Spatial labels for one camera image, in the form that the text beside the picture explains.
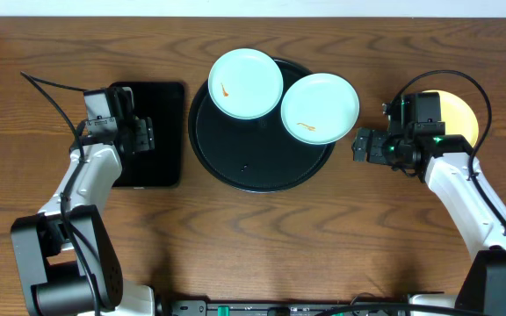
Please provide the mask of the light blue plate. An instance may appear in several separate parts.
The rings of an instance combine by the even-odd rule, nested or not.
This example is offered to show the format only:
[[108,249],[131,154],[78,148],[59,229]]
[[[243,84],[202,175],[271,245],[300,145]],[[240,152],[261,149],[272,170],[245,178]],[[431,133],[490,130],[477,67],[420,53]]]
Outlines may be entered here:
[[235,119],[258,119],[272,111],[284,91],[277,63],[251,48],[223,54],[212,66],[207,88],[219,110]]
[[356,124],[360,111],[358,93],[341,76],[307,75],[294,83],[281,103],[285,129],[310,145],[327,145],[345,136]]

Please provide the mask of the yellow plate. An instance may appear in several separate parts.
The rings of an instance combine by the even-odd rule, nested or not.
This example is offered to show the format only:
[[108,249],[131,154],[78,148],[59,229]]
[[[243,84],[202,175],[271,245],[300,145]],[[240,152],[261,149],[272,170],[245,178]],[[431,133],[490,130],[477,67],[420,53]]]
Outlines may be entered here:
[[471,147],[479,138],[479,124],[472,108],[460,97],[443,90],[426,90],[424,94],[437,93],[441,121],[446,135],[461,135]]

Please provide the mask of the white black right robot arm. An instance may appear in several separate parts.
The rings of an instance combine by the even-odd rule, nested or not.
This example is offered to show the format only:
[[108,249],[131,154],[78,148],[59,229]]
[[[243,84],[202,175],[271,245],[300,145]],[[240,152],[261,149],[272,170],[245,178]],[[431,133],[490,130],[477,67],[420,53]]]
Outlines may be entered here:
[[459,293],[414,294],[407,315],[506,315],[506,206],[461,135],[403,135],[360,128],[356,162],[387,165],[416,176],[439,198],[473,260]]

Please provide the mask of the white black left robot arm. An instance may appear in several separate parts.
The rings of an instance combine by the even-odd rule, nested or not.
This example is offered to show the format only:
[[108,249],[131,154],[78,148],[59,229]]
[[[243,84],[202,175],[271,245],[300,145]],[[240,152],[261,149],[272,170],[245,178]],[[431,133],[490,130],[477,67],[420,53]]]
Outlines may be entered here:
[[121,154],[138,140],[153,147],[147,119],[84,120],[76,129],[69,168],[39,211],[18,218],[11,241],[31,315],[153,315],[151,287],[127,281],[102,213],[119,178]]

